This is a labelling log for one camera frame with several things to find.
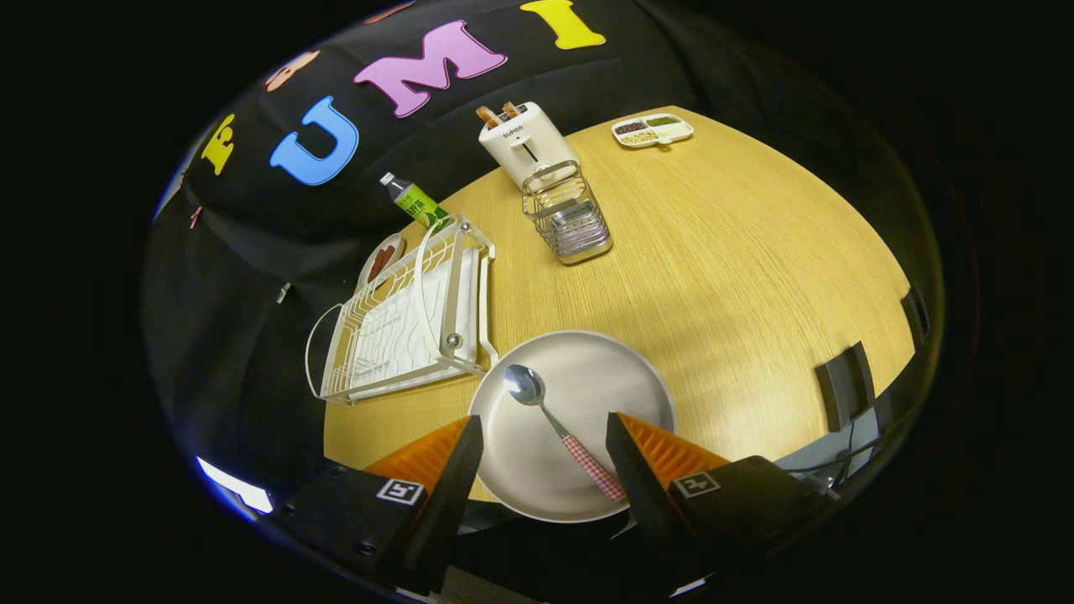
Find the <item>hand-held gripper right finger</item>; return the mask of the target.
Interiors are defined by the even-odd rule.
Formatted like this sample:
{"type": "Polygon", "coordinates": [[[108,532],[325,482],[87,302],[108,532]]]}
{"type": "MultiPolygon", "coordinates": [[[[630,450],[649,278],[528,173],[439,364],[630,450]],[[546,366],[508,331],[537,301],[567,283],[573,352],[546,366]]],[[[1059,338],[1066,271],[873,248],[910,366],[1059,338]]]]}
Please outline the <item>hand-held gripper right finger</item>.
{"type": "Polygon", "coordinates": [[[728,461],[622,412],[607,414],[605,447],[671,580],[760,566],[834,508],[834,497],[763,456],[728,461]]]}

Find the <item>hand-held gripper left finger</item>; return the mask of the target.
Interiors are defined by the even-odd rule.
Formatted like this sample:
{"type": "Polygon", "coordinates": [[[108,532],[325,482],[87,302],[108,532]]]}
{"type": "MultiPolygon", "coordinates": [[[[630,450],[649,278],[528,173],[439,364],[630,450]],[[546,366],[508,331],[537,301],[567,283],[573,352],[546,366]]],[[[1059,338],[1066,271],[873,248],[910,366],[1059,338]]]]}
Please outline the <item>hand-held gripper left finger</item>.
{"type": "Polygon", "coordinates": [[[364,469],[335,464],[268,514],[268,532],[355,580],[441,591],[482,452],[468,415],[364,469]]]}

